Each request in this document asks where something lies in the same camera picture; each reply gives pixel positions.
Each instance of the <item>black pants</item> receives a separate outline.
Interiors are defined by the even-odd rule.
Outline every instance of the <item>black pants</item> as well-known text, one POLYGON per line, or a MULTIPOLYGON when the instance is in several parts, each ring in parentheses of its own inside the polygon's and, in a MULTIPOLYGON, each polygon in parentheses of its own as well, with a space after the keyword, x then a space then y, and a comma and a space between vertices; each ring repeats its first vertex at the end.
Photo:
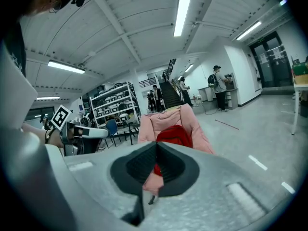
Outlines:
POLYGON ((153 99, 150 100, 150 106, 151 106, 151 111, 153 111, 153 105, 154 105, 154 109, 156 110, 156 104, 155 101, 153 99))
POLYGON ((217 98, 217 105, 218 108, 225 110, 225 98, 226 98, 226 92, 217 92, 216 93, 216 98, 217 98))
POLYGON ((192 106, 193 104, 192 104, 191 98, 189 97, 188 91, 183 90, 182 94, 183 94, 183 98, 184 98, 184 103, 188 103, 190 106, 192 106))
POLYGON ((160 103, 160 100, 156 100, 156 107, 157 111, 160 111, 160 109, 165 110, 165 107, 160 103))

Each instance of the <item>white floor marking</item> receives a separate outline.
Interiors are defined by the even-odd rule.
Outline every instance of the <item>white floor marking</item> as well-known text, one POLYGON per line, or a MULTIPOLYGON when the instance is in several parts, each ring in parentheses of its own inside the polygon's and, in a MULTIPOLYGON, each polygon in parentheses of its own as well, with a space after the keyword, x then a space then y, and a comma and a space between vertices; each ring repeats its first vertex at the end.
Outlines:
POLYGON ((260 168, 262 168, 263 170, 268 170, 268 167, 266 167, 264 164, 262 164, 262 163, 260 163, 259 161, 258 161, 258 159, 256 159, 254 156, 252 156, 252 155, 249 155, 248 156, 251 160, 253 160, 254 162, 255 162, 255 164, 257 164, 260 168))
POLYGON ((248 156, 251 160, 253 160, 255 163, 258 161, 258 159, 256 159, 255 157, 253 157, 252 155, 248 156))
POLYGON ((287 113, 287 114, 290 114, 290 115, 294 115, 294 113, 289 112, 289 111, 284 111, 284 110, 282 110, 281 112, 283 112, 283 113, 287 113))
POLYGON ((265 171, 268 170, 268 168, 267 168, 264 164, 260 163, 259 161, 257 161, 256 164, 257 164, 260 168, 262 168, 263 170, 265 170, 265 171))
POLYGON ((281 183, 281 185, 286 189, 288 190, 291 194, 294 194, 295 193, 295 190, 287 183, 283 182, 281 183))
POLYGON ((68 168, 69 168, 70 171, 77 171, 77 170, 81 170, 81 169, 92 167, 92 166, 93 166, 93 163, 85 162, 85 163, 75 164, 75 165, 69 166, 68 168))

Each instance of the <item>door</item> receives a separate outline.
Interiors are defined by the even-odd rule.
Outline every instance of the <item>door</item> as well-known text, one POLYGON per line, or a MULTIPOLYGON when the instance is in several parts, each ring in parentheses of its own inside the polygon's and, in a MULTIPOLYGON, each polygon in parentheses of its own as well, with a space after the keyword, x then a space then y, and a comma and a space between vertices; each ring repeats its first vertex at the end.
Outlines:
POLYGON ((250 49, 255 57, 263 87, 292 85, 291 67, 277 32, 251 45, 250 49))

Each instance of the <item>metal shelving unit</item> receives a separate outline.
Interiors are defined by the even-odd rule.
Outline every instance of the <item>metal shelving unit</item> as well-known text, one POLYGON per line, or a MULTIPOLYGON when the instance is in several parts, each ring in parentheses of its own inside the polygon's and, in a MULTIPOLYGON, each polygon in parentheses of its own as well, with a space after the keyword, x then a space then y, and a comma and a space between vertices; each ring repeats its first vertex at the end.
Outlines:
POLYGON ((117 103, 123 103, 123 101, 126 101, 126 100, 129 100, 132 103, 133 102, 137 103, 137 99, 136 99, 136 97, 134 95, 134 87, 128 81, 125 82, 125 84, 123 84, 123 86, 120 86, 120 87, 114 88, 112 90, 109 90, 109 91, 107 91, 107 92, 105 92, 105 93, 103 93, 103 94, 101 94, 101 95, 99 95, 99 96, 97 96, 95 98, 90 98, 91 106, 92 106, 93 113, 94 113, 95 122, 96 122, 98 128, 102 127, 98 123, 98 121, 100 121, 100 123, 101 123, 101 119, 102 118, 105 118, 107 116, 112 116, 112 115, 115 115, 115 114, 118 114, 118 113, 121 113, 121 112, 125 112, 127 110, 131 110, 131 109, 134 110, 134 115, 137 118, 138 115, 137 115, 137 112, 136 112, 136 108, 139 107, 138 105, 137 106, 132 106, 132 107, 129 107, 129 108, 126 108, 126 109, 123 109, 123 110, 118 110, 116 112, 112 112, 112 113, 109 113, 109 114, 106 114, 106 115, 97 116, 97 114, 96 114, 96 110, 97 109, 107 108, 107 107, 115 105, 117 103), (100 100, 105 100, 106 98, 108 98, 110 96, 115 96, 115 95, 117 95, 117 94, 119 94, 121 92, 127 92, 127 91, 128 91, 128 96, 125 96, 125 97, 120 98, 120 99, 116 99, 116 100, 114 100, 112 102, 105 103, 103 105, 100 105, 100 106, 97 106, 97 107, 94 108, 94 105, 93 105, 94 102, 97 102, 97 101, 100 101, 100 100))

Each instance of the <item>fluorescent ceiling light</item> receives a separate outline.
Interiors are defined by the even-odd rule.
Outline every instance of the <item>fluorescent ceiling light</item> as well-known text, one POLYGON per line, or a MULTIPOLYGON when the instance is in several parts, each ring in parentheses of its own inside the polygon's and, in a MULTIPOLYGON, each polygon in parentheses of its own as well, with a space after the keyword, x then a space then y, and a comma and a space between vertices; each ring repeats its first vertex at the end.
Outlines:
POLYGON ((77 68, 77 67, 72 67, 72 66, 69 66, 69 65, 66 65, 66 64, 62 64, 62 63, 58 63, 58 62, 55 62, 55 61, 52 61, 52 60, 50 60, 48 62, 47 66, 49 66, 49 67, 56 67, 56 68, 72 71, 72 72, 79 73, 79 74, 83 74, 85 72, 84 69, 77 68))
POLYGON ((245 37, 248 33, 250 33, 251 31, 253 31, 254 29, 256 29, 258 26, 261 25, 261 22, 256 22, 252 27, 250 27, 249 29, 247 29, 242 35, 240 35, 236 40, 241 40, 243 37, 245 37))
POLYGON ((59 99, 60 97, 38 97, 37 100, 52 100, 59 99))
POLYGON ((175 37, 182 35, 182 31, 183 31, 183 27, 184 27, 190 1, 191 0, 180 0, 179 1, 177 21, 175 24, 174 35, 173 35, 175 37))
POLYGON ((280 5, 283 6, 287 1, 288 1, 288 0, 282 0, 282 1, 280 2, 280 5))
POLYGON ((193 64, 190 64, 189 67, 186 69, 185 72, 188 72, 193 67, 193 64))

